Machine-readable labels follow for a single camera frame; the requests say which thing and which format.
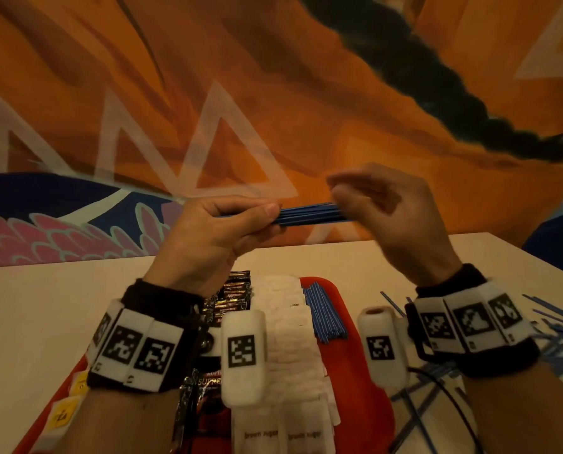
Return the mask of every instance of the red tray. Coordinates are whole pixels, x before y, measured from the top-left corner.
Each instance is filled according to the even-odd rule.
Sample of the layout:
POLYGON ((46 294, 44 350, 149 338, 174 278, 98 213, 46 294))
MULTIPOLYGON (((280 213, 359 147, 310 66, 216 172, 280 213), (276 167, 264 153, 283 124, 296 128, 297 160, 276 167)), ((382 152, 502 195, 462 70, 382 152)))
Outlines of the red tray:
MULTIPOLYGON (((347 340, 319 343, 321 358, 331 379, 341 423, 334 427, 334 441, 338 454, 381 454, 388 451, 394 436, 393 407, 384 390, 370 380, 361 340, 353 320, 348 314, 336 286, 320 277, 301 277, 303 288, 318 282, 330 297, 334 308, 347 331, 347 340)), ((56 391, 46 408, 35 420, 29 431, 14 449, 13 454, 28 454, 46 424, 50 408, 55 401, 68 396, 74 373, 86 369, 82 357, 56 391)), ((230 453, 231 441, 220 438, 196 438, 194 454, 230 453)))

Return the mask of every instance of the black and white square code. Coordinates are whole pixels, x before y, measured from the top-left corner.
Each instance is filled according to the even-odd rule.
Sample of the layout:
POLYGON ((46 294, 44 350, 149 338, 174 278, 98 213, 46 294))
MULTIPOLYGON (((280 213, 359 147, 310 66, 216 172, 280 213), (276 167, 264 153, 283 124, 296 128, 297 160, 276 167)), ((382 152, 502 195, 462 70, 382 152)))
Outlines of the black and white square code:
POLYGON ((420 316, 429 338, 456 339, 444 312, 423 312, 420 316))
POLYGON ((103 335, 107 331, 107 327, 109 327, 110 323, 111 323, 111 315, 105 313, 105 315, 101 319, 101 323, 99 323, 99 327, 96 328, 95 334, 93 336, 93 343, 95 343, 96 346, 98 346, 99 343, 101 342, 101 339, 103 339, 103 335))
POLYGON ((166 365, 172 357, 173 350, 173 343, 147 338, 134 363, 134 367, 151 373, 164 374, 166 365))
POLYGON ((116 326, 107 345, 103 349, 102 355, 127 365, 130 363, 130 359, 132 359, 137 347, 139 347, 142 337, 142 333, 138 331, 123 326, 116 326))
POLYGON ((483 303, 459 307, 453 312, 464 336, 480 335, 496 329, 483 303))
POLYGON ((372 360, 394 360, 393 347, 388 336, 369 336, 365 340, 372 360))
POLYGON ((254 335, 234 336, 228 338, 229 368, 256 364, 254 335))
POLYGON ((512 304, 511 298, 505 293, 492 299, 489 302, 489 307, 496 314, 496 318, 503 328, 510 328, 523 319, 516 306, 512 304))

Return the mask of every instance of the white table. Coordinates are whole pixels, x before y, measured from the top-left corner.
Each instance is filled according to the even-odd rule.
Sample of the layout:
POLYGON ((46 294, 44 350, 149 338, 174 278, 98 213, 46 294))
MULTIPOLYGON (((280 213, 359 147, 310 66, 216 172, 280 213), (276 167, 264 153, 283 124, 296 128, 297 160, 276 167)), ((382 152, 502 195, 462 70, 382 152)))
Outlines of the white table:
MULTIPOLYGON (((490 234, 451 240, 463 261, 494 277, 530 320, 538 319, 531 311, 537 305, 522 293, 563 308, 559 269, 490 234)), ((0 454, 12 451, 77 363, 111 298, 120 297, 151 261, 143 257, 0 268, 0 454)), ((373 242, 261 249, 241 257, 234 269, 326 278, 338 287, 353 320, 364 307, 386 304, 380 290, 399 305, 414 296, 413 285, 373 242)), ((421 364, 415 353, 410 359, 421 364)), ((446 381, 452 389, 460 384, 446 381)), ((414 403, 428 391, 414 393, 414 403)), ((408 415, 401 401, 394 409, 399 430, 408 415)), ((472 452, 465 427, 443 395, 423 420, 439 452, 472 452)), ((420 452, 428 451, 414 430, 399 453, 420 452)))

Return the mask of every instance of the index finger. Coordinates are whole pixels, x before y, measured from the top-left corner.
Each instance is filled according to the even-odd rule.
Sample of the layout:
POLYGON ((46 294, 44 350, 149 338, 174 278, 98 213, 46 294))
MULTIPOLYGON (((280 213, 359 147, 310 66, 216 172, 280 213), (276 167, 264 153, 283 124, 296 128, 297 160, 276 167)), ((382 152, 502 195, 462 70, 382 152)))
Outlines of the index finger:
POLYGON ((369 163, 361 167, 352 167, 327 177, 331 187, 339 183, 349 183, 360 188, 385 191, 389 186, 407 186, 417 177, 382 164, 369 163))
POLYGON ((244 196, 219 196, 205 197, 200 199, 201 206, 213 217, 220 215, 232 215, 241 213, 253 207, 265 204, 277 204, 274 199, 266 197, 244 197, 244 196))

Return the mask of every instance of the white sensor device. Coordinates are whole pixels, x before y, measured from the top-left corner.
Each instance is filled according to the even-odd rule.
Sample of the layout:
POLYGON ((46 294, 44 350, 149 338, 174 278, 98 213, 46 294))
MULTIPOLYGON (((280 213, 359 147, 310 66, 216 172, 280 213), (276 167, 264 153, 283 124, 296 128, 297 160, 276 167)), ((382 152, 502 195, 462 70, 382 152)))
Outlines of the white sensor device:
POLYGON ((357 318, 370 378, 377 387, 383 389, 402 389, 409 379, 407 357, 398 327, 394 313, 382 307, 367 307, 357 318))
POLYGON ((256 405, 266 388, 266 323, 262 311, 227 312, 220 326, 221 397, 226 407, 256 405))

